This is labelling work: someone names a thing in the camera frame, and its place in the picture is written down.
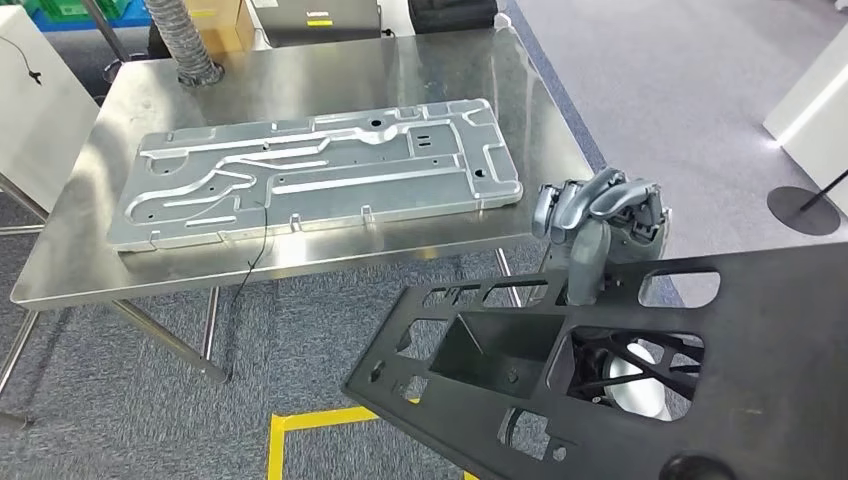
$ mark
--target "white wall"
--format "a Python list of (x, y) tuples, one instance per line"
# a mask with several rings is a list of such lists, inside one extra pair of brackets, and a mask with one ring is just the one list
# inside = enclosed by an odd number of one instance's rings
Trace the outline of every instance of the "white wall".
[[(824, 187), (848, 169), (848, 26), (766, 118), (763, 126)], [(830, 192), (848, 212), (848, 180)]]

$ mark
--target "black stand base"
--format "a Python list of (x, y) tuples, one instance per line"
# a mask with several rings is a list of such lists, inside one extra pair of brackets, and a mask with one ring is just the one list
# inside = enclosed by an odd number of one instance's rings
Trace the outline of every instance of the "black stand base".
[(801, 210), (815, 196), (815, 192), (803, 188), (778, 187), (769, 192), (767, 203), (772, 215), (792, 230), (807, 235), (830, 235), (842, 220), (839, 211), (827, 199)]

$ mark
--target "screw hole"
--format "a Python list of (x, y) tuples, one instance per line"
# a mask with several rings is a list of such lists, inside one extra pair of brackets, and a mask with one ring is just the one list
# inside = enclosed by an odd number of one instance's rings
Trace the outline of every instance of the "screw hole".
[(374, 368), (371, 369), (371, 374), (368, 376), (368, 381), (371, 383), (376, 382), (380, 379), (380, 375), (383, 374), (383, 367), (386, 366), (386, 362), (379, 360), (374, 364)]
[(554, 449), (554, 452), (553, 452), (554, 460), (556, 460), (557, 462), (561, 462), (561, 461), (565, 460), (565, 455), (567, 453), (568, 453), (568, 451), (566, 451), (565, 447), (560, 445), (559, 447)]

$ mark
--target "metal plate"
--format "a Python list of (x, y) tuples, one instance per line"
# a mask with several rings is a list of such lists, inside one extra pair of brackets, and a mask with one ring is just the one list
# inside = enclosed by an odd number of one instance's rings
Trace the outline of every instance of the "metal plate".
[(496, 208), (522, 186), (485, 99), (144, 137), (109, 230), (146, 251)]
[[(706, 306), (639, 304), (646, 276), (695, 272), (721, 277)], [(344, 391), (482, 479), (845, 478), (848, 244), (619, 265), (610, 273), (597, 305), (585, 307), (560, 305), (562, 272), (408, 288)], [(494, 287), (540, 282), (547, 290), (539, 304), (483, 306)], [(443, 301), (423, 306), (434, 288)], [(467, 306), (454, 305), (469, 291), (475, 293)], [(416, 319), (449, 325), (423, 360), (397, 353), (415, 340), (406, 337)], [(466, 354), (502, 354), (488, 383), (467, 374), (480, 363), (473, 355), (446, 361), (447, 352), (462, 351), (452, 332), (474, 329), (481, 340), (466, 342)], [(683, 418), (663, 422), (565, 393), (575, 377), (574, 358), (564, 354), (568, 340), (580, 330), (616, 329), (703, 340), (700, 373), (690, 383), (697, 389)], [(646, 368), (668, 373), (670, 364), (664, 355)], [(398, 393), (413, 376), (427, 383), (417, 404)], [(547, 420), (550, 440), (540, 459), (499, 441), (513, 409)]]

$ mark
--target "cardboard box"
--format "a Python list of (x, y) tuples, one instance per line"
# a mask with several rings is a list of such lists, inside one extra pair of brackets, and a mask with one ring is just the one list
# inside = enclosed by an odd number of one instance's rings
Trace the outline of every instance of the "cardboard box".
[(245, 0), (185, 0), (212, 57), (253, 48), (254, 28)]

